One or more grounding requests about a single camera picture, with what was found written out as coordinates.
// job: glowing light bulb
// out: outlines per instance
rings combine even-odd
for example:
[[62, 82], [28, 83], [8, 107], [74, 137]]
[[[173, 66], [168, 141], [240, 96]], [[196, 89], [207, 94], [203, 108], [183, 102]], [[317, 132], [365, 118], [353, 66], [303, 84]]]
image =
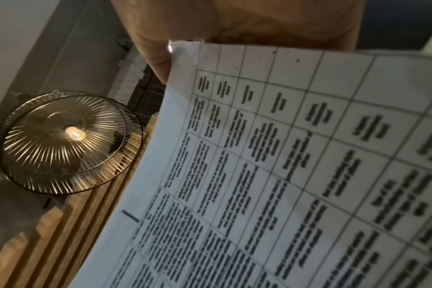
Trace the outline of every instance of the glowing light bulb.
[[74, 141], [81, 141], [86, 137], [86, 133], [76, 127], [67, 128], [66, 133], [69, 135], [70, 139]]

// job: lampshade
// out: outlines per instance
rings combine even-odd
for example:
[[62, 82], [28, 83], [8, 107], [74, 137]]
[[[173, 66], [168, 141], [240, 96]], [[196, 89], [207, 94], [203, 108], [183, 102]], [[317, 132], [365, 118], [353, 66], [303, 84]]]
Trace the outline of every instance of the lampshade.
[[135, 114], [113, 99], [78, 91], [47, 93], [6, 119], [0, 168], [29, 191], [78, 193], [124, 171], [142, 138]]

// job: paper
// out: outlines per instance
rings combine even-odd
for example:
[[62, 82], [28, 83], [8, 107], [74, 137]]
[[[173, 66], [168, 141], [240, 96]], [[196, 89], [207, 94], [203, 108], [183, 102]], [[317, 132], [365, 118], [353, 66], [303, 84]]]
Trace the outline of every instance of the paper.
[[181, 43], [72, 287], [432, 288], [432, 58]]

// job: skin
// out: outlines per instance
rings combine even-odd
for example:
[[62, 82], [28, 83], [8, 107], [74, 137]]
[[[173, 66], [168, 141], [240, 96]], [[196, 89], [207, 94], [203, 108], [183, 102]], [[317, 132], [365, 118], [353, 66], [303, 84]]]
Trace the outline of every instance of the skin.
[[364, 0], [112, 0], [158, 78], [170, 73], [168, 40], [325, 50], [355, 49]]

